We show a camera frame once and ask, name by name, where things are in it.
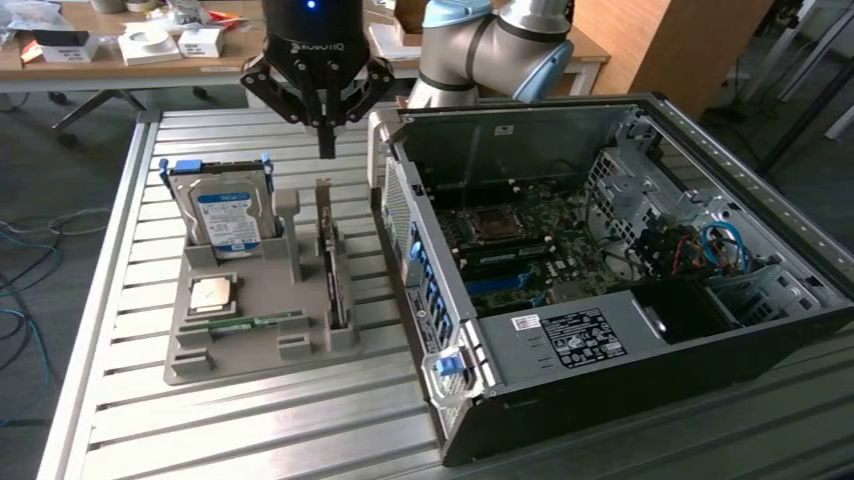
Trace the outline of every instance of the slotted metal table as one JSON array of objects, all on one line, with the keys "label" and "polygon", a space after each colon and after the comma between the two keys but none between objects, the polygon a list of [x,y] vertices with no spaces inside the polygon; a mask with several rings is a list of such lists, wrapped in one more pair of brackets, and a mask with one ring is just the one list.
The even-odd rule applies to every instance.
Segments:
[{"label": "slotted metal table", "polygon": [[[336,160],[267,110],[144,113],[48,439],[40,479],[833,477],[854,451],[854,330],[762,378],[464,467],[439,446],[370,217],[366,123]],[[359,361],[170,387],[163,362],[184,224],[156,165],[268,152],[276,187],[332,180],[366,335]]]}]

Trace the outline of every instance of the hard drive label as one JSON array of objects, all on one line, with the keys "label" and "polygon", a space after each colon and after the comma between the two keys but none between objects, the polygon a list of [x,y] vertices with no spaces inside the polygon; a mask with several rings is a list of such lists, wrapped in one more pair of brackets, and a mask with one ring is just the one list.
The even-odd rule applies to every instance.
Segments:
[{"label": "hard drive label", "polygon": [[542,324],[566,368],[626,355],[623,344],[598,308],[543,319]]},{"label": "hard drive label", "polygon": [[262,241],[258,220],[247,210],[252,197],[247,192],[199,196],[199,207],[211,245],[226,252],[256,248]]}]

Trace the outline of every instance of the blue cable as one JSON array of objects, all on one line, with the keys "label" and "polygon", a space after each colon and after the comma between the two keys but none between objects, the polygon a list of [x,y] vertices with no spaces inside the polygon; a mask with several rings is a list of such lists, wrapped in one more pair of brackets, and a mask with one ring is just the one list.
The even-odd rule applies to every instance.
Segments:
[{"label": "blue cable", "polygon": [[[33,322],[32,319],[27,317],[27,315],[24,315],[24,313],[19,312],[17,310],[12,310],[9,308],[0,308],[0,313],[15,315],[16,317],[27,321],[27,323],[29,324],[29,330],[32,331],[33,337],[36,338],[36,344],[39,346],[39,353],[41,353],[41,364],[44,366],[44,386],[45,388],[51,388],[51,366],[49,366],[51,362],[48,360],[48,350],[44,347],[44,339],[41,338],[41,332],[39,331],[39,326],[36,325],[36,322]],[[39,404],[43,398],[44,398],[44,395],[41,395],[35,402],[31,402],[29,405],[19,412],[16,417],[20,418],[20,416],[24,413],[27,413]],[[8,420],[1,420],[0,428],[5,427],[9,423],[12,423],[12,421],[13,421],[12,418]]]},{"label": "blue cable", "polygon": [[709,245],[709,233],[715,228],[722,228],[733,234],[733,240],[735,241],[735,246],[738,247],[738,255],[742,259],[742,273],[750,272],[750,254],[747,253],[747,248],[745,248],[745,241],[742,240],[742,235],[738,233],[738,229],[731,223],[727,222],[711,222],[709,225],[703,227],[699,232],[699,242],[703,246],[703,254],[711,263],[721,266],[717,261],[715,253],[711,250]]},{"label": "blue cable", "polygon": [[5,233],[3,230],[0,230],[0,237],[3,237],[5,240],[12,242],[13,244],[20,245],[21,247],[44,248],[49,250],[51,253],[53,254],[53,265],[51,266],[51,268],[48,268],[47,272],[44,272],[44,274],[39,278],[36,278],[32,282],[29,282],[27,285],[24,285],[23,287],[19,287],[15,290],[8,290],[9,285],[0,287],[0,290],[5,290],[3,293],[0,293],[0,297],[8,297],[15,293],[20,293],[24,290],[35,287],[39,283],[41,283],[41,281],[45,278],[48,278],[53,274],[53,272],[56,272],[63,262],[63,252],[61,250],[59,250],[56,247],[52,247],[51,245],[45,245],[41,243],[29,243],[23,240],[19,240],[13,236],[11,236],[8,233]]}]

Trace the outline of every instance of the gray carpet floor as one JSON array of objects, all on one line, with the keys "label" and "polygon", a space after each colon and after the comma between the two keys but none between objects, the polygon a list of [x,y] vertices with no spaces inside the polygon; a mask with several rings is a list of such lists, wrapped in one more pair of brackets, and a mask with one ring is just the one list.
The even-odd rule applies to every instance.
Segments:
[{"label": "gray carpet floor", "polygon": [[[745,71],[755,68],[771,44],[769,39],[753,42],[741,62]],[[790,55],[798,46],[793,46]],[[774,112],[770,106],[759,107],[754,101],[739,107],[746,114],[741,123],[722,120],[718,115],[706,116],[703,123],[709,130],[746,161],[757,161],[750,150],[759,157],[769,152],[841,63],[838,58],[826,59],[795,98],[775,106]],[[785,66],[786,62],[782,62],[771,78],[779,76]],[[212,87],[208,91],[210,101],[196,99],[188,88],[142,91],[136,95],[150,108],[160,110],[246,106],[239,87]],[[68,98],[79,104],[89,95],[69,93]],[[773,89],[763,103],[770,104],[774,98]],[[21,95],[13,95],[13,101],[21,100]],[[854,128],[838,141],[825,139],[821,134],[853,103],[854,84],[839,94],[774,174],[774,182],[786,196],[850,249],[854,248],[854,210],[849,208],[854,192]],[[59,106],[48,101],[45,94],[32,94],[16,112],[0,113],[0,220],[56,216],[112,203],[135,112],[124,102],[112,100],[69,129],[77,135],[80,145],[67,149],[55,142],[49,125],[73,104]],[[103,218],[89,218],[87,224],[79,226],[89,226]],[[33,241],[52,240],[49,236],[28,238]],[[23,294],[41,326],[47,350],[60,375],[71,356],[100,242],[100,233],[64,238],[60,244],[64,253],[61,267]],[[17,248],[0,241],[0,272],[15,274],[40,254],[37,249]],[[16,308],[11,298],[0,297],[0,308]],[[1,317],[0,322],[3,335],[11,323],[7,317]],[[0,362],[8,358],[13,348],[13,342],[0,342]],[[39,353],[31,345],[9,368],[0,370],[0,421],[12,417],[35,423],[49,421],[57,390],[56,387],[45,388]],[[0,428],[0,479],[35,477],[47,433],[44,425]]]}]

